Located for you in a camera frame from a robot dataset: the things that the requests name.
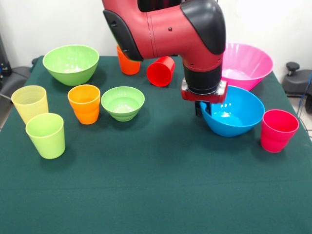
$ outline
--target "red cup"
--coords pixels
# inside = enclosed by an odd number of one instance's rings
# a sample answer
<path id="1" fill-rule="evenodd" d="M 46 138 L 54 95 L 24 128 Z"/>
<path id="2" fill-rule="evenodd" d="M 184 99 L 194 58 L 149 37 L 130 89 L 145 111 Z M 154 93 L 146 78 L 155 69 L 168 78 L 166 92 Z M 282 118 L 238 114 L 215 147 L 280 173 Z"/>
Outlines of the red cup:
<path id="1" fill-rule="evenodd" d="M 261 145 L 270 153 L 279 153 L 286 147 L 299 128 L 298 119 L 282 110 L 269 110 L 262 119 Z"/>
<path id="2" fill-rule="evenodd" d="M 155 86 L 167 86 L 172 80 L 175 66 L 175 61 L 171 57 L 161 57 L 148 67 L 147 78 Z"/>

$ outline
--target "plastic bowl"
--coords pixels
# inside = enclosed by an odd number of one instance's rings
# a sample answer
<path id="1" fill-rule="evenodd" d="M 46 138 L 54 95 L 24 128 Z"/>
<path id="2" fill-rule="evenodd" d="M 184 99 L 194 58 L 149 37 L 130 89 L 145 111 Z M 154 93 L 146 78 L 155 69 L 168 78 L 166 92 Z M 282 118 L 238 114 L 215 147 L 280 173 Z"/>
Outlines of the plastic bowl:
<path id="1" fill-rule="evenodd" d="M 257 125 L 265 108 L 254 94 L 244 89 L 229 86 L 227 97 L 222 104 L 211 104 L 211 115 L 207 104 L 200 102 L 200 108 L 208 126 L 224 137 L 235 137 L 246 133 Z"/>
<path id="2" fill-rule="evenodd" d="M 250 91 L 273 70 L 273 61 L 262 50 L 245 44 L 227 43 L 222 80 Z"/>
<path id="3" fill-rule="evenodd" d="M 98 52 L 89 46 L 65 45 L 44 56 L 43 65 L 59 82 L 76 86 L 91 78 L 98 60 Z"/>
<path id="4" fill-rule="evenodd" d="M 120 86 L 106 91 L 101 104 L 116 120 L 126 122 L 132 120 L 145 101 L 144 94 L 136 88 Z"/>

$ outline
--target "cup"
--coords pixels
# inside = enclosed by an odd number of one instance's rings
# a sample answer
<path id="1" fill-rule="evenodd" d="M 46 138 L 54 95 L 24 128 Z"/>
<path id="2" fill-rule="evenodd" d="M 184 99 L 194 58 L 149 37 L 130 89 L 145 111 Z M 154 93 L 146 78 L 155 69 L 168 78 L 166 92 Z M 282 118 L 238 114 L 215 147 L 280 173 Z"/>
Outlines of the cup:
<path id="1" fill-rule="evenodd" d="M 26 133 L 45 159 L 57 158 L 65 151 L 64 121 L 57 114 L 45 113 L 33 117 L 26 124 Z"/>
<path id="2" fill-rule="evenodd" d="M 299 128 L 298 119 L 283 110 L 269 110 L 262 119 L 261 145 L 270 153 L 284 149 Z"/>
<path id="3" fill-rule="evenodd" d="M 21 87 L 12 94 L 11 100 L 25 124 L 31 118 L 49 112 L 47 92 L 41 86 Z"/>
<path id="4" fill-rule="evenodd" d="M 161 57 L 148 67 L 147 78 L 155 86 L 167 86 L 172 80 L 175 66 L 175 61 L 171 57 Z"/>
<path id="5" fill-rule="evenodd" d="M 99 115 L 100 90 L 93 85 L 83 84 L 68 92 L 68 100 L 82 124 L 93 124 Z"/>
<path id="6" fill-rule="evenodd" d="M 126 75 L 134 75 L 139 72 L 141 62 L 135 62 L 128 59 L 117 46 L 118 60 L 121 68 L 121 72 Z"/>

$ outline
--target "green bowl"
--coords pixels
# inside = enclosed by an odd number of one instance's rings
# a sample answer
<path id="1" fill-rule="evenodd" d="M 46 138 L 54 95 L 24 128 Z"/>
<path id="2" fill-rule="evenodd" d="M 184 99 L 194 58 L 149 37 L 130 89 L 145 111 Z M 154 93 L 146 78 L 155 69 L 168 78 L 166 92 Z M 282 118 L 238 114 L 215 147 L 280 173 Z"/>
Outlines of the green bowl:
<path id="1" fill-rule="evenodd" d="M 65 45 L 46 54 L 43 65 L 59 82 L 76 86 L 91 78 L 98 59 L 98 52 L 89 46 Z"/>
<path id="2" fill-rule="evenodd" d="M 137 115 L 145 101 L 144 94 L 136 88 L 120 86 L 106 91 L 101 104 L 116 120 L 130 121 Z"/>

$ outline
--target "red robot arm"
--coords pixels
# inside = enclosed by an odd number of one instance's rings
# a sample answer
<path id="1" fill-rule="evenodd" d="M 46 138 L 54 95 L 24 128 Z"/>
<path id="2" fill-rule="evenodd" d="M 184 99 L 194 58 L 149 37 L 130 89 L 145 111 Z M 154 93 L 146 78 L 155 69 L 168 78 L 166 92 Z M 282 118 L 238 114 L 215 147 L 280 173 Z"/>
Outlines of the red robot arm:
<path id="1" fill-rule="evenodd" d="M 102 0 L 104 15 L 122 51 L 132 60 L 181 55 L 182 97 L 223 102 L 221 81 L 225 23 L 214 0 L 188 0 L 179 6 L 141 12 L 137 0 Z"/>

